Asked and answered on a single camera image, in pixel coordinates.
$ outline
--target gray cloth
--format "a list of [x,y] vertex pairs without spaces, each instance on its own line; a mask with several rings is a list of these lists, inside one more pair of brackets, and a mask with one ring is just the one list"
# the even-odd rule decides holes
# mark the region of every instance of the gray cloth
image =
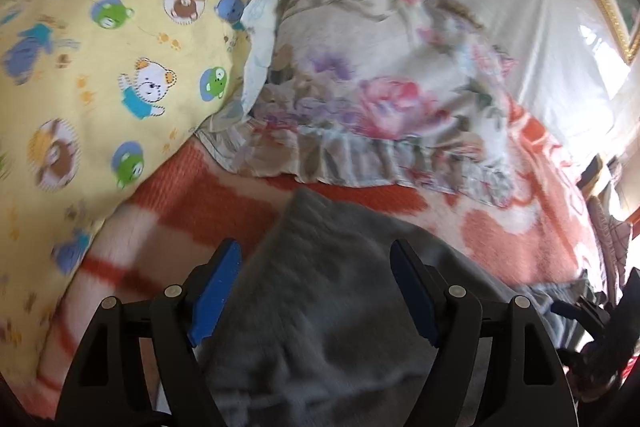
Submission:
[[[230,427],[401,426],[436,350],[418,336],[389,268],[406,238],[450,284],[485,299],[516,293],[426,230],[300,188],[242,268],[199,355]],[[585,281],[518,289],[539,305],[575,300]],[[555,339],[566,324],[547,321]],[[462,425],[473,422],[490,352],[479,347]]]

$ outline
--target striped blanket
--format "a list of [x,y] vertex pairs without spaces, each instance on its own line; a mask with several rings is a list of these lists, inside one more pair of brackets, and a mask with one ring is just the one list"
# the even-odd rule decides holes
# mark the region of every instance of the striped blanket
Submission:
[[[508,154],[516,190],[506,208],[426,188],[307,186],[332,200],[353,201],[423,227],[508,285],[564,282],[598,267],[568,156],[515,103]],[[230,174],[191,138],[98,234],[56,312],[37,379],[15,390],[23,404],[33,413],[53,415],[74,352],[104,297],[125,302],[152,297],[183,281],[224,237],[235,237],[250,255],[298,186],[291,176]],[[597,280],[592,284],[601,289]],[[143,360],[154,393],[158,374],[150,344],[143,344]]]

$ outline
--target purple flower print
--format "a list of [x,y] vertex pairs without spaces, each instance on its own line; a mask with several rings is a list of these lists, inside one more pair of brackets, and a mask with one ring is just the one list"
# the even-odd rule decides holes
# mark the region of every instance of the purple flower print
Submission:
[[338,115],[338,121],[341,124],[344,124],[347,126],[356,125],[358,123],[359,118],[360,118],[359,113],[355,111],[348,111],[348,112],[340,113]]
[[324,52],[311,58],[316,73],[324,73],[329,71],[333,73],[339,80],[351,80],[352,72],[349,63],[344,55]]
[[331,114],[327,110],[325,103],[323,103],[322,105],[318,105],[318,107],[316,107],[311,114],[311,118],[318,123],[329,120],[330,117]]
[[299,116],[306,116],[307,118],[313,118],[317,114],[321,114],[321,108],[324,105],[322,100],[318,100],[317,98],[313,98],[312,96],[306,96],[305,98],[300,98],[296,102],[295,112]]
[[327,102],[327,107],[332,114],[340,114],[350,110],[353,107],[353,103],[346,98],[336,98]]

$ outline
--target blue bear print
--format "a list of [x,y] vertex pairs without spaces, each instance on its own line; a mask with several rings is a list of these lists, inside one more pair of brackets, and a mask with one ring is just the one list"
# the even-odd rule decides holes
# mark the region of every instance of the blue bear print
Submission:
[[244,26],[240,22],[243,12],[244,3],[242,0],[220,0],[216,6],[218,17],[231,24],[235,30],[244,30]]
[[51,250],[51,258],[56,262],[60,271],[69,275],[76,267],[84,252],[89,248],[91,236],[80,229],[74,230],[74,239],[62,245],[56,245]]
[[14,20],[18,15],[20,15],[20,9],[12,9],[9,11],[7,15],[0,19],[0,26],[7,24]]
[[4,70],[14,78],[15,84],[20,86],[31,77],[33,65],[38,58],[40,48],[47,54],[52,51],[51,29],[42,23],[18,34],[24,37],[4,54]]

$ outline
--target blue gripper pad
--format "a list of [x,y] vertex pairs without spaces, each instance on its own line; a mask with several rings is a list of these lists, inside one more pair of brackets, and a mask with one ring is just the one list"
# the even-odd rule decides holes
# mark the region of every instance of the blue gripper pad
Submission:
[[436,325],[433,300],[418,274],[420,268],[424,270],[422,261],[408,242],[394,241],[389,253],[389,262],[406,307],[414,320],[415,329],[432,346],[439,346],[442,338]]
[[218,268],[213,272],[200,298],[194,304],[191,329],[187,333],[191,346],[197,346],[213,333],[241,264],[240,245],[236,241],[230,241]]

